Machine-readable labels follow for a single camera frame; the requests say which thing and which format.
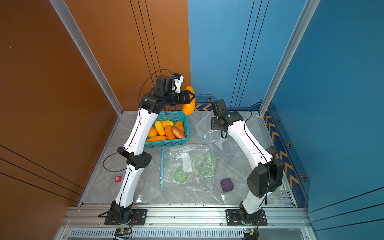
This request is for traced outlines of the large orange mango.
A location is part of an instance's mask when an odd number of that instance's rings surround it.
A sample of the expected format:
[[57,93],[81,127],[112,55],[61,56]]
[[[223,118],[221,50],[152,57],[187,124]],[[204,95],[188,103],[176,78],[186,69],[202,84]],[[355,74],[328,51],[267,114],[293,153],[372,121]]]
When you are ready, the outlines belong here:
[[188,96],[188,100],[189,100],[189,103],[188,104],[185,104],[183,105],[182,107],[182,111],[185,115],[189,116],[191,115],[194,110],[195,110],[195,106],[196,106],[196,95],[195,95],[195,91],[194,89],[191,87],[191,86],[187,86],[185,88],[186,91],[189,91],[189,96]]

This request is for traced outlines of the clear zip-top bag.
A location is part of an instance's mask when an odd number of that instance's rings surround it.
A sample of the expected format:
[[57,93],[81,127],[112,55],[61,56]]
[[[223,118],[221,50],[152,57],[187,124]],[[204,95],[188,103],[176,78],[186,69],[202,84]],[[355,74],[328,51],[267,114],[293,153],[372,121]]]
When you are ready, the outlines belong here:
[[204,112],[204,114],[203,119],[198,122],[196,127],[198,136],[222,160],[233,157],[235,155],[234,140],[230,136],[224,139],[220,130],[212,130],[211,118],[214,117],[212,111]]

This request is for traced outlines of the red pink mango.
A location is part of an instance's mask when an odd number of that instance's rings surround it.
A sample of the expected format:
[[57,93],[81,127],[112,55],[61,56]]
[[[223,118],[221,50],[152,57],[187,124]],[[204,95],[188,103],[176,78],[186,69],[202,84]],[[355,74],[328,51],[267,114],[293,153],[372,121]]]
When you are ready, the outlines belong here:
[[185,139],[186,138],[186,135],[177,127],[172,127],[171,131],[177,139]]

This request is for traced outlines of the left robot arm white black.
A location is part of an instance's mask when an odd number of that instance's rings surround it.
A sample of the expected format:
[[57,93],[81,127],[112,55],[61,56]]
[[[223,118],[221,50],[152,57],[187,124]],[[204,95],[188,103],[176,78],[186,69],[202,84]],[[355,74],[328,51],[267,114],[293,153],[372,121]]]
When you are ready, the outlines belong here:
[[126,174],[109,214],[120,222],[131,218],[131,205],[139,178],[152,156],[144,152],[145,142],[155,120],[167,106],[182,106],[183,113],[191,115],[195,110],[196,96],[192,87],[181,90],[184,77],[180,74],[157,77],[156,86],[139,102],[138,117],[128,140],[117,153],[127,159]]

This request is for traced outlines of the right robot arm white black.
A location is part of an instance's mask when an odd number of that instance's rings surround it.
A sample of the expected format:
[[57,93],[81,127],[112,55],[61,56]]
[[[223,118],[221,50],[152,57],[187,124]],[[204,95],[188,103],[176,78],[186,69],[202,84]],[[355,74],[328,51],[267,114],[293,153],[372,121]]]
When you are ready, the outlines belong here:
[[263,204],[283,182],[284,163],[267,152],[249,130],[246,121],[237,111],[230,112],[224,100],[212,104],[214,117],[211,129],[220,131],[223,139],[232,137],[247,157],[252,172],[247,178],[249,192],[240,203],[240,221],[244,225],[268,224]]

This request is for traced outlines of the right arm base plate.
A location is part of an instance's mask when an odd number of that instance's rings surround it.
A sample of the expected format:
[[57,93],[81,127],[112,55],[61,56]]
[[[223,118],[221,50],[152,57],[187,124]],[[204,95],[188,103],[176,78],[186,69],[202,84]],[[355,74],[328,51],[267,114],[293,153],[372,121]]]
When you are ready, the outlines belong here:
[[225,210],[228,226],[267,226],[268,221],[263,209],[248,214],[243,209]]

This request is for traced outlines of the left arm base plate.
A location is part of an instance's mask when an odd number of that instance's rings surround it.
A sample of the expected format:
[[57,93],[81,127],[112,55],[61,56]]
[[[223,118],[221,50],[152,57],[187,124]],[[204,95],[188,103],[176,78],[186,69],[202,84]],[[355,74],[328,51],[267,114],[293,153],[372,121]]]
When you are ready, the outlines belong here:
[[113,210],[99,215],[105,217],[104,225],[106,226],[143,226],[147,219],[147,209],[128,209],[123,210],[122,213],[117,213]]

